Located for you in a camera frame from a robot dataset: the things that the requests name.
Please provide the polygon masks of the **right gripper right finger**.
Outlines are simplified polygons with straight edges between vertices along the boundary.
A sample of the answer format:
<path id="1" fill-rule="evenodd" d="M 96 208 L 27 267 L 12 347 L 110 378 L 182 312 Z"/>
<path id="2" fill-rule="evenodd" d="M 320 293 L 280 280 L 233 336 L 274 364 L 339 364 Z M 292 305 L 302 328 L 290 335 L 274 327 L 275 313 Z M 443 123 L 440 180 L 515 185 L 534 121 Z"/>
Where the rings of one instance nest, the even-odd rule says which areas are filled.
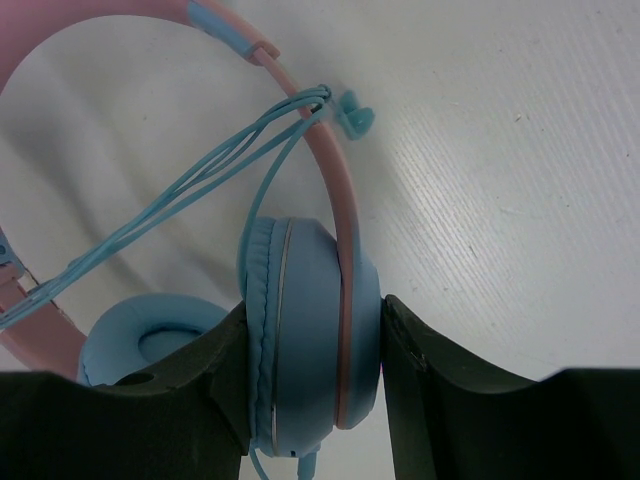
<path id="1" fill-rule="evenodd" d="M 533 381 L 381 310 L 382 372 L 399 479 L 635 479 L 639 373 L 569 368 Z"/>

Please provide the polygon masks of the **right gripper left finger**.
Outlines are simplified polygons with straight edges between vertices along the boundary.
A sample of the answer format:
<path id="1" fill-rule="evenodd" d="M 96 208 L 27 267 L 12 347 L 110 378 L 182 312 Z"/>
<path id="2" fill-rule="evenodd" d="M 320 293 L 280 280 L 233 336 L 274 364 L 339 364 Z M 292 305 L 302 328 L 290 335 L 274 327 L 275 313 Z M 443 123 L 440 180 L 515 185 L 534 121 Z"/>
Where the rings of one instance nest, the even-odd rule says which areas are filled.
<path id="1" fill-rule="evenodd" d="M 213 330 L 114 386 L 1 376 L 4 479 L 236 479 L 250 444 L 248 330 Z"/>

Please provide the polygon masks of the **pink blue cat-ear headphones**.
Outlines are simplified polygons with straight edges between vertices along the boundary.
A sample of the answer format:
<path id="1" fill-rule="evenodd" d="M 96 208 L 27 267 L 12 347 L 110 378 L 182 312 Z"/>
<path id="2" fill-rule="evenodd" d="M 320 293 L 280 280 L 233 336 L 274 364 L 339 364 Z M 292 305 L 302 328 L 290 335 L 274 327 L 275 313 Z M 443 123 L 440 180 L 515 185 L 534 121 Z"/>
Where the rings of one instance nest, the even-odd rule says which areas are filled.
<path id="1" fill-rule="evenodd" d="M 35 360 L 88 384 L 109 383 L 144 362 L 142 338 L 161 328 L 201 331 L 222 315 L 188 296 L 144 295 L 111 308 L 88 336 L 76 335 L 78 359 L 48 346 L 44 332 L 68 331 L 53 300 L 94 267 L 232 178 L 269 150 L 286 157 L 299 142 L 323 176 L 336 230 L 317 221 L 260 217 L 263 181 L 249 210 L 237 255 L 248 315 L 248 418 L 253 452 L 312 458 L 336 428 L 371 411 L 380 370 L 378 273 L 365 254 L 344 154 L 324 113 L 330 90 L 300 90 L 279 51 L 254 27 L 215 1 L 5 1 L 1 5 L 1 77 L 52 35 L 105 16 L 159 18 L 197 28 L 266 69 L 286 94 L 253 124 L 199 160 L 148 207 L 55 278 L 25 291 L 11 248 L 1 257 L 13 274 L 1 283 L 1 326 Z"/>

